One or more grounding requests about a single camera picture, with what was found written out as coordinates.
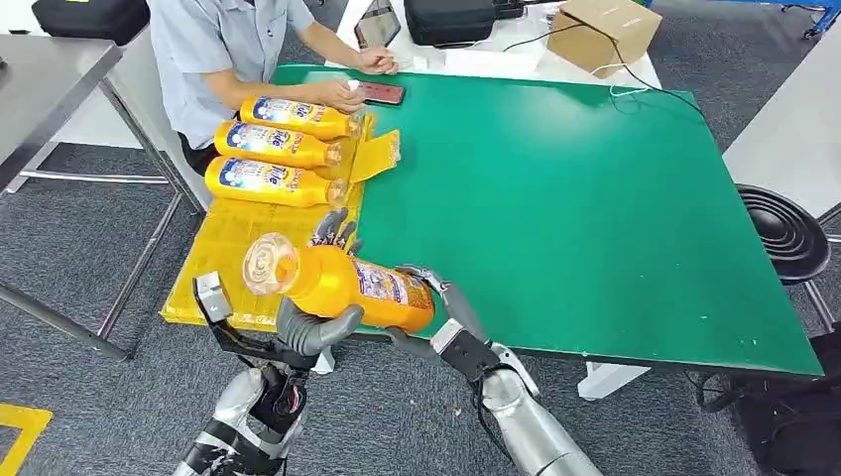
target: black bag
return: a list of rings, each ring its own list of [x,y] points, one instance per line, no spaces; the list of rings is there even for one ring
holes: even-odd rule
[[[406,24],[418,45],[474,43],[491,35],[493,0],[406,0]]]
[[[149,24],[146,0],[38,0],[32,13],[54,37],[98,38],[119,46],[129,43]]]
[[[841,324],[809,340],[826,377],[733,379],[745,395],[737,408],[762,466],[792,476],[841,475]]]

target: cardboard box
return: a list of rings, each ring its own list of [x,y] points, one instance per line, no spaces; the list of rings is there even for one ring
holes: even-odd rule
[[[569,30],[549,35],[546,47],[587,72],[606,64],[632,63],[646,53],[661,19],[632,0],[569,0],[551,24],[553,31]],[[594,74],[604,78],[619,68],[605,67]]]

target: white paper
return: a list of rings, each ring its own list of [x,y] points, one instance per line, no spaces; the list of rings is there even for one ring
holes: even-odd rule
[[[461,76],[514,77],[536,76],[539,56],[478,50],[444,50],[446,74]]]

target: chair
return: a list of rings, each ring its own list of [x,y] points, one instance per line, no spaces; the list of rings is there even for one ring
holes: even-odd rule
[[[835,319],[813,281],[829,263],[830,243],[841,243],[841,236],[827,235],[806,210],[770,190],[737,184],[762,239],[765,251],[784,286],[803,284],[809,299],[832,332]]]

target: gray desk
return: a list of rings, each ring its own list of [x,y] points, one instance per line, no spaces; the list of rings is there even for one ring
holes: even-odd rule
[[[96,332],[0,280],[0,299],[109,356],[126,359],[129,357],[126,351],[108,342],[108,336],[181,200],[186,198],[196,214],[203,213],[202,207],[180,182],[172,163],[152,145],[108,81],[106,74],[122,58],[122,52],[112,42],[0,35],[0,57],[7,63],[0,71],[0,108],[6,117],[14,118],[4,121],[0,128],[0,189],[24,169],[96,87],[102,90],[161,172],[163,177],[158,179],[175,189],[164,216]],[[142,181],[132,180],[131,176],[99,176],[99,179],[97,176],[55,176],[60,179]]]

